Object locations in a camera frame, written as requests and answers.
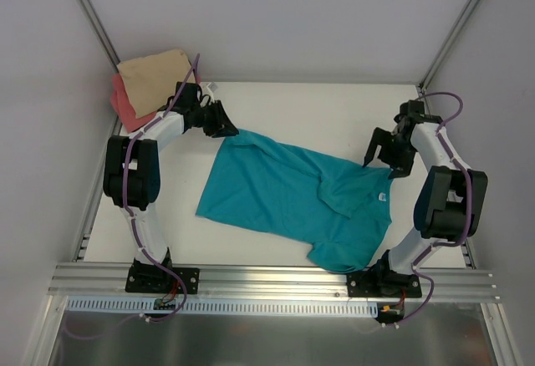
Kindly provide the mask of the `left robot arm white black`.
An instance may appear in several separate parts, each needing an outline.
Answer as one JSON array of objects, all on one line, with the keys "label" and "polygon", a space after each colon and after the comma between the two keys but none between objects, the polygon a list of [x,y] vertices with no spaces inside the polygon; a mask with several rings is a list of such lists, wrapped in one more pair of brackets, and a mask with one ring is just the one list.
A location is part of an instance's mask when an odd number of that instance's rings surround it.
[{"label": "left robot arm white black", "polygon": [[179,285],[155,202],[161,190],[160,152],[190,129],[209,138],[238,134],[210,84],[177,83],[176,93],[147,124],[108,139],[103,191],[120,208],[135,244],[127,292],[168,293]]}]

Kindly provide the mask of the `teal t shirt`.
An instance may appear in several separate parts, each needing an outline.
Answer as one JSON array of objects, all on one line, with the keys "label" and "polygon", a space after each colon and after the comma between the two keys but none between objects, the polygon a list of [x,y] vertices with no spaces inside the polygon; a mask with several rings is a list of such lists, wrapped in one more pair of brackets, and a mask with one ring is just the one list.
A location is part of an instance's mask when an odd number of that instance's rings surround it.
[{"label": "teal t shirt", "polygon": [[369,265],[392,222],[389,175],[241,130],[222,142],[196,215],[308,243],[311,263],[355,272]]}]

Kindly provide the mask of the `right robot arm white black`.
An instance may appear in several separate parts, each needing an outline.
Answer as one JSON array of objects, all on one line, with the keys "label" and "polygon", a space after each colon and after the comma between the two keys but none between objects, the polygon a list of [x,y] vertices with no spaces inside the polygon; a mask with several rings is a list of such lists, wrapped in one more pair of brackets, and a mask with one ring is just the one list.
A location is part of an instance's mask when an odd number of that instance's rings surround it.
[{"label": "right robot arm white black", "polygon": [[411,230],[353,284],[365,296],[420,297],[420,266],[441,248],[459,247],[475,234],[488,177],[461,158],[447,136],[446,120],[427,114],[422,98],[401,104],[395,123],[391,131],[374,130],[364,163],[379,159],[396,179],[409,176],[419,156],[427,177]]}]

